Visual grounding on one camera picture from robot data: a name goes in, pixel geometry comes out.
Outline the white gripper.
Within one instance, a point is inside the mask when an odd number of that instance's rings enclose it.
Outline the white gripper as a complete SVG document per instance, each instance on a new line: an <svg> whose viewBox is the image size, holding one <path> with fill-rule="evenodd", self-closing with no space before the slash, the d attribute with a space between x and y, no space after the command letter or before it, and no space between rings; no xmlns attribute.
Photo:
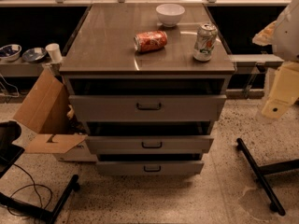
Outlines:
<svg viewBox="0 0 299 224"><path fill-rule="evenodd" d="M284 62L275 72L269 99L263 101L261 114L279 119L299 98L299 63Z"/></svg>

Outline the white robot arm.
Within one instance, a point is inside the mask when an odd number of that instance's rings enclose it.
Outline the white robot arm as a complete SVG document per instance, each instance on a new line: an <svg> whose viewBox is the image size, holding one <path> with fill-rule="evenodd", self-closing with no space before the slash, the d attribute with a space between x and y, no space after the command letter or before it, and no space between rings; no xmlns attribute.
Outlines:
<svg viewBox="0 0 299 224"><path fill-rule="evenodd" d="M273 54L283 60L261 108L262 116L279 119L299 98L299 0L291 0L252 42L271 45Z"/></svg>

